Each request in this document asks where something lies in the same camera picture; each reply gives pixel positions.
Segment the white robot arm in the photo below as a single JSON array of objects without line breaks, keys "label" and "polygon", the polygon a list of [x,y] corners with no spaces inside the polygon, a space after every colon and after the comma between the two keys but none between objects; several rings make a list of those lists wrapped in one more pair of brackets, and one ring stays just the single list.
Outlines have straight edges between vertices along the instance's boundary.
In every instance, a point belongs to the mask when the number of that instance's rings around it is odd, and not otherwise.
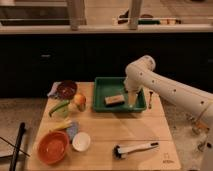
[{"label": "white robot arm", "polygon": [[153,72],[155,60],[144,55],[125,68],[125,89],[138,92],[143,86],[196,117],[195,126],[207,128],[206,144],[200,171],[213,171],[213,93],[182,84]]}]

